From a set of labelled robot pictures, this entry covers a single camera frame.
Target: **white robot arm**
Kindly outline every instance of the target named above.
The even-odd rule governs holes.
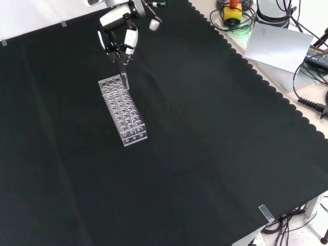
[[[125,88],[129,89],[129,83],[125,71],[125,65],[130,61],[131,55],[138,43],[138,29],[132,22],[133,19],[148,16],[151,21],[149,28],[156,31],[161,19],[151,9],[151,7],[167,7],[168,0],[164,3],[146,3],[145,0],[84,0],[86,6],[105,2],[111,10],[100,18],[98,24],[98,36],[100,43],[106,51],[108,58],[112,62],[117,62],[120,68],[121,77]],[[123,25],[127,25],[127,32],[124,43],[120,43],[115,35],[114,30]]]

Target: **white paper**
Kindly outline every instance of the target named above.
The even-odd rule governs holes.
[[[294,73],[312,40],[309,34],[256,23],[245,57]]]
[[[0,0],[0,40],[9,39],[106,8],[84,0]]]

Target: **connector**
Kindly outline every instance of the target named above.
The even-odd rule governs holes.
[[[321,113],[320,119],[323,119],[324,117],[328,117],[328,107],[326,105],[317,104],[313,101],[306,100],[302,97],[298,98],[298,102],[320,112]]]

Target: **black tablecloth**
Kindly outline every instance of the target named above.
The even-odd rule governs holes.
[[[328,190],[323,135],[186,0],[139,19],[124,148],[98,81],[105,11],[0,48],[1,245],[231,245]]]

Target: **tape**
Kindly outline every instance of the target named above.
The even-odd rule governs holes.
[[[272,214],[264,204],[259,206],[258,208],[261,210],[262,214],[266,217],[269,223],[275,220],[275,218],[272,216]]]

